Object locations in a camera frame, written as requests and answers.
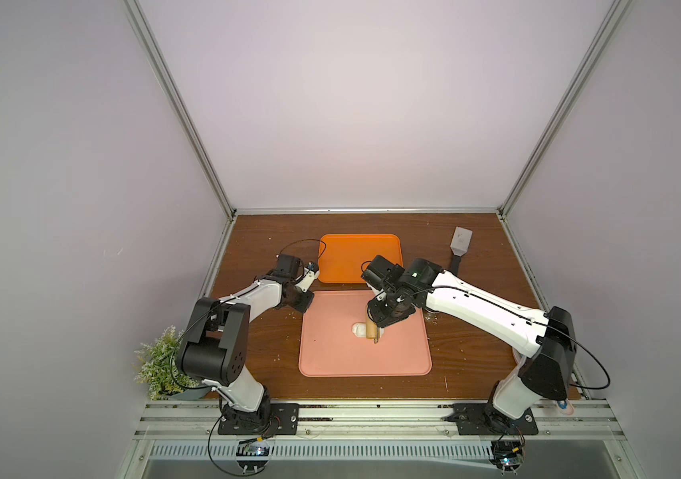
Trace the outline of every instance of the small white object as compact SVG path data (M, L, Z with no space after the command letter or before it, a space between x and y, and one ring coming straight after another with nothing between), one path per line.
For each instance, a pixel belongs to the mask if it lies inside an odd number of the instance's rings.
M351 327L351 331L357 338L367 339L367 323L354 323ZM384 328L378 328L378 339L383 337Z
M354 323L351 327L357 338L367 338L367 325L365 323Z
M455 227L455 234L452 235L452 243L449 247L452 250L452 254L456 256L462 256L469 250L469 244L471 243L471 235L474 233L460 226Z
M564 416L572 416L575 413L575 408L569 399L563 401L556 401L556 410L559 414Z

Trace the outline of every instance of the pink tray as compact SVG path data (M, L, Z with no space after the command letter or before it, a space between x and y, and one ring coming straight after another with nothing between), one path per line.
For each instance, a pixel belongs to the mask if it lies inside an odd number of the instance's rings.
M431 352L420 310L385 329L377 344L351 328L366 320L372 291L316 291L303 315L298 369L304 376L424 376Z

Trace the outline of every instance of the black mounting plate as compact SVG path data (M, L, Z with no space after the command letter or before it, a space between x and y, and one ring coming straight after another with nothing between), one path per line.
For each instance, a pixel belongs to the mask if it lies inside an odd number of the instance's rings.
M276 431L273 425L269 427L269 431L264 434L275 436L294 436L297 434L297 420L298 420L299 406L294 403L277 402L271 404L271 418L276 423ZM248 435L253 436L253 433L247 432L246 428L242 428L236 419L228 421L221 421L218 424L219 435Z
M452 405L455 411L447 420L454 422L458 426L458 434L461 436L470 435L498 435L497 431L490 429L485 419L484 409L486 404L456 403ZM524 415L519 419L517 426L521 434L525 436L537 435L537 424L532 410L527 408Z

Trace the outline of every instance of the orange tray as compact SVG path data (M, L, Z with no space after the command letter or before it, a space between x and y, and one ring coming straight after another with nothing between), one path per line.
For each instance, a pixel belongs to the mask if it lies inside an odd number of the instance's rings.
M424 376L431 352L423 314L417 309L384 329L377 344L354 335L367 319L372 291L317 291L303 315L298 369L319 376Z
M325 235L322 241L327 244L318 262L322 283L364 283L362 263L377 254L403 265L402 244L396 235Z

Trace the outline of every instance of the gray wall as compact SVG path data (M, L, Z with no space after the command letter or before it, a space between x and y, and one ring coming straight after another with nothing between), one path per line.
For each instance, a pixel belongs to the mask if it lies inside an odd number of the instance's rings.
M115 474L223 224L119 2L0 2L0 477Z
M495 208L611 3L141 0L237 208Z
M635 3L510 220L649 477L681 477L681 0Z

